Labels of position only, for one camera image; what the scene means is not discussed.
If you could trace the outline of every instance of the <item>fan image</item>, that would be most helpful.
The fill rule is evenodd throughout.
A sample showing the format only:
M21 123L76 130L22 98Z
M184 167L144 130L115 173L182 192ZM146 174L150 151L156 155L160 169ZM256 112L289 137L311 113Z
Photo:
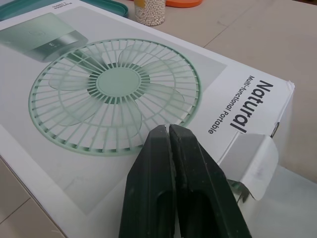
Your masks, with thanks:
M36 128L63 148L97 156L139 151L160 124L186 126L201 86L175 50L114 39L73 49L47 66L30 92Z

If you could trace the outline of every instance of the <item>cardboard box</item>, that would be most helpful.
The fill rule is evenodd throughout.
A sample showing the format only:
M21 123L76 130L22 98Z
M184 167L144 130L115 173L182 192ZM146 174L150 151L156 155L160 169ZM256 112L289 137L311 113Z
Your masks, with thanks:
M264 195L292 83L80 1L0 22L0 52L0 155L70 238L117 237L157 124L194 132L251 194L246 218Z

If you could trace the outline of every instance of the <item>fan hub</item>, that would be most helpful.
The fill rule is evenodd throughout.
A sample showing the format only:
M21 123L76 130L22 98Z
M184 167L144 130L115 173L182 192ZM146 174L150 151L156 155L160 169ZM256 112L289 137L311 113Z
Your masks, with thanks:
M139 74L129 68L116 67L103 72L96 81L97 89L110 97L123 97L140 86Z

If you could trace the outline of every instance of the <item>mint green fan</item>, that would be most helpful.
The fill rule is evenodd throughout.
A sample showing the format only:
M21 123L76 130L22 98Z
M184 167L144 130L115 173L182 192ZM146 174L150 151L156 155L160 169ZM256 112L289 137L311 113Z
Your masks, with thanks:
M160 124L185 126L201 96L195 69L150 41L105 40L69 51L33 84L36 128L66 149L99 156L139 151Z

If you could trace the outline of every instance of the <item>white paper flap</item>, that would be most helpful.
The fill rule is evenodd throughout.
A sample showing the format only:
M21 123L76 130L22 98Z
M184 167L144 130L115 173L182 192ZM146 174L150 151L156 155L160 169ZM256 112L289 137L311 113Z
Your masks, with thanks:
M273 177L278 150L272 138L259 134L240 134L220 163L227 179L239 181L260 200Z

